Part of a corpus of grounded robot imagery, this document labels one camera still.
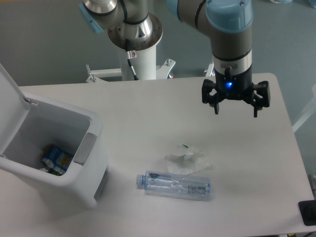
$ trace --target trash bin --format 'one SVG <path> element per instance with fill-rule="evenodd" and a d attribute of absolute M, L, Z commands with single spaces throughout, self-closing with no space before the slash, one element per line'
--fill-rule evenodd
<path fill-rule="evenodd" d="M 94 207 L 109 172 L 102 129 L 94 112 L 24 94 L 0 64 L 0 169 L 50 200 Z M 39 170 L 48 144 L 74 155 L 61 176 Z"/>

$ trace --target white table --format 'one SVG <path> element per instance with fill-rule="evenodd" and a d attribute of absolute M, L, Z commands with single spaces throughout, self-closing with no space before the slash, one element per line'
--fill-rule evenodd
<path fill-rule="evenodd" d="M 95 210 L 51 209 L 0 171 L 1 236 L 247 237 L 315 231 L 297 203 L 313 199 L 276 78 L 271 106 L 224 101 L 219 115 L 201 102 L 203 78 L 22 87 L 101 115 L 112 172 Z M 166 171 L 175 144 L 211 152 L 210 201 L 145 195 L 137 174 Z"/>

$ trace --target blue joint cover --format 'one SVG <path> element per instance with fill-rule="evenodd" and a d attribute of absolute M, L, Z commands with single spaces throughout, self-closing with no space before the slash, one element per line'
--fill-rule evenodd
<path fill-rule="evenodd" d="M 172 15 L 180 19 L 178 15 L 178 0 L 167 0 L 167 7 Z"/>
<path fill-rule="evenodd" d="M 90 13 L 87 11 L 87 9 L 85 9 L 83 3 L 79 4 L 79 9 L 80 12 L 84 18 L 84 20 L 86 21 L 86 23 L 88 24 L 88 26 L 90 27 L 90 29 L 98 34 L 101 32 L 104 32 L 104 30 L 98 25 L 98 23 L 92 18 L 92 16 L 90 15 Z"/>
<path fill-rule="evenodd" d="M 206 17 L 219 31 L 240 33 L 252 23 L 251 0 L 207 0 Z"/>

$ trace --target blue indicator light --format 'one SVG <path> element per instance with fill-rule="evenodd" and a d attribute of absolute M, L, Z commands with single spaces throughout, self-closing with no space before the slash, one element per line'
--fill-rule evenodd
<path fill-rule="evenodd" d="M 233 83 L 232 82 L 227 82 L 226 83 L 226 87 L 229 89 L 229 88 L 231 88 L 233 86 Z"/>

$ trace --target barcode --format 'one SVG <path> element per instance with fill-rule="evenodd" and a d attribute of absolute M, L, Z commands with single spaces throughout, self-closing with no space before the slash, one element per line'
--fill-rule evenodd
<path fill-rule="evenodd" d="M 188 193 L 189 194 L 205 194 L 206 193 L 206 187 L 205 186 L 189 185 L 188 186 Z"/>

